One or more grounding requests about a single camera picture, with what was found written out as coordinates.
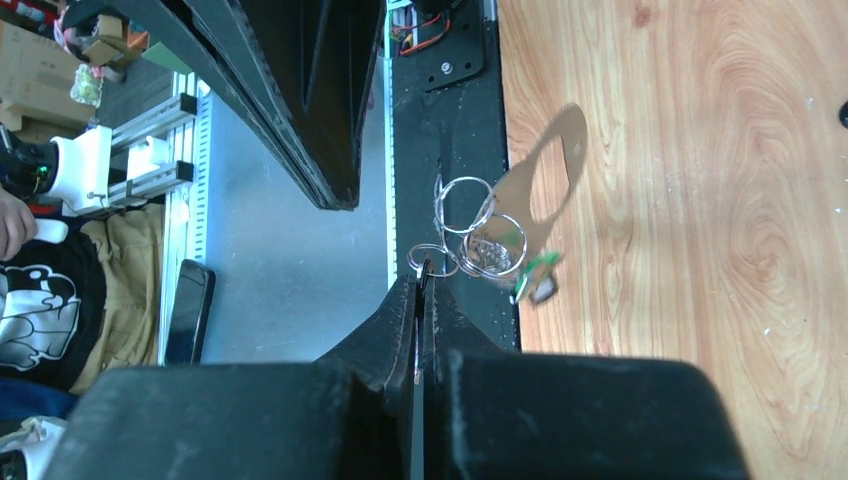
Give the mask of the silver keyring bunch with keys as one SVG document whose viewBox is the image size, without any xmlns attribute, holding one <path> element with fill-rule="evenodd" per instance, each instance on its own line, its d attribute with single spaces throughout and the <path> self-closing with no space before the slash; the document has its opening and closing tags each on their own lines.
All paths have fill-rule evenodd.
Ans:
<svg viewBox="0 0 848 480">
<path fill-rule="evenodd" d="M 543 220 L 531 211 L 534 175 L 542 153 L 552 142 L 562 149 L 568 187 L 553 214 Z M 414 259 L 419 250 L 434 250 L 453 262 L 453 267 L 434 278 L 448 278 L 458 271 L 481 278 L 510 293 L 510 302 L 525 299 L 538 305 L 558 292 L 554 270 L 562 260 L 556 250 L 545 245 L 558 218 L 569 205 L 576 186 L 582 179 L 588 143 L 588 124 L 582 108 L 569 103 L 547 125 L 543 134 L 524 161 L 510 168 L 496 184 L 475 176 L 457 177 L 446 184 L 434 186 L 434 219 L 437 233 L 455 235 L 460 239 L 452 249 L 446 241 L 421 243 L 407 253 L 408 265 L 418 275 L 426 273 L 422 262 Z M 485 187 L 483 200 L 474 221 L 465 227 L 445 223 L 443 206 L 446 197 L 457 185 L 474 182 Z"/>
</svg>

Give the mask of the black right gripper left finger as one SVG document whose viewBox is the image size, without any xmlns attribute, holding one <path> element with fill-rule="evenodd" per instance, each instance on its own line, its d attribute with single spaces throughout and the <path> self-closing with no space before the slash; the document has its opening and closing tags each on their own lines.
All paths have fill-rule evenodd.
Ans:
<svg viewBox="0 0 848 480">
<path fill-rule="evenodd" d="M 405 479 L 416 281 L 316 361 L 114 369 L 73 410 L 49 479 Z"/>
</svg>

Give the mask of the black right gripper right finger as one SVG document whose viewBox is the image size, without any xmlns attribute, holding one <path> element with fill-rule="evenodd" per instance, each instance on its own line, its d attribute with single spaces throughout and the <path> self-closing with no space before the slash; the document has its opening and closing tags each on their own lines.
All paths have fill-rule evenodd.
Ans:
<svg viewBox="0 0 848 480">
<path fill-rule="evenodd" d="M 422 284 L 428 479 L 747 479 L 722 400 L 692 364 L 511 352 Z"/>
</svg>

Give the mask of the person in black shirt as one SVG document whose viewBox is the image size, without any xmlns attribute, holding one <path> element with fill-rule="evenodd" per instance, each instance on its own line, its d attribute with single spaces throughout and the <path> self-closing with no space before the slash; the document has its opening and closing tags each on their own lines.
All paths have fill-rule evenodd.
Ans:
<svg viewBox="0 0 848 480">
<path fill-rule="evenodd" d="M 66 417 L 107 370 L 158 360 L 163 205 L 70 219 L 36 239 L 32 209 L 1 195 L 1 475 L 43 475 Z"/>
</svg>

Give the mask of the white clamp on aluminium rail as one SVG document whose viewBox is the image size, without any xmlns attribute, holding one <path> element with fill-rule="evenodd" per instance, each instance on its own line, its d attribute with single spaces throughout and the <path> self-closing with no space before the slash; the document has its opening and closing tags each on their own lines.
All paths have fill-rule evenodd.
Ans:
<svg viewBox="0 0 848 480">
<path fill-rule="evenodd" d="M 57 164 L 36 178 L 34 196 L 59 201 L 67 216 L 94 215 L 192 182 L 193 166 L 175 157 L 165 135 L 193 122 L 197 113 L 198 99 L 179 93 L 117 128 L 53 137 Z"/>
</svg>

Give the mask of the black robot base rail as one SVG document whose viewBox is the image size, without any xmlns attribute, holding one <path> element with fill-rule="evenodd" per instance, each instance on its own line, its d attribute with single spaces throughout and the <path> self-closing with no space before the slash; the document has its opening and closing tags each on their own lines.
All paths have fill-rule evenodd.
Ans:
<svg viewBox="0 0 848 480">
<path fill-rule="evenodd" d="M 386 68 L 391 115 L 388 164 L 395 260 L 389 277 L 408 274 L 408 251 L 440 236 L 433 223 L 437 183 L 458 178 L 444 200 L 446 222 L 467 226 L 507 171 L 499 32 L 491 1 L 456 1 L 448 18 L 420 20 L 432 46 L 391 59 Z"/>
</svg>

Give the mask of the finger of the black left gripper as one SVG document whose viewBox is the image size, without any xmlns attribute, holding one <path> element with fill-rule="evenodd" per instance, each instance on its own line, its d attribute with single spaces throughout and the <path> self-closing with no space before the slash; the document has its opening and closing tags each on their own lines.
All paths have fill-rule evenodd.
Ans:
<svg viewBox="0 0 848 480">
<path fill-rule="evenodd" d="M 136 22 L 253 130 L 321 209 L 360 200 L 362 133 L 381 1 L 72 1 L 65 28 Z"/>
</svg>

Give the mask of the black smartphone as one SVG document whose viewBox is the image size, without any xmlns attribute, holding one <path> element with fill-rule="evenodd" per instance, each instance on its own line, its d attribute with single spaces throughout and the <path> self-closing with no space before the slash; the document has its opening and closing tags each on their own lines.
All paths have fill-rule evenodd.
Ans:
<svg viewBox="0 0 848 480">
<path fill-rule="evenodd" d="M 216 275 L 210 268 L 194 260 L 182 261 L 165 342 L 166 366 L 200 362 L 215 285 Z"/>
</svg>

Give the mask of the cardboard boxes in background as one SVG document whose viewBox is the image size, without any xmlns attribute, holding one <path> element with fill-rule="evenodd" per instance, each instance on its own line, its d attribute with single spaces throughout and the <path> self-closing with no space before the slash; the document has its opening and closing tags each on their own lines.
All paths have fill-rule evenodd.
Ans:
<svg viewBox="0 0 848 480">
<path fill-rule="evenodd" d="M 1 117 L 69 129 L 89 123 L 149 35 L 104 1 L 1 3 Z"/>
</svg>

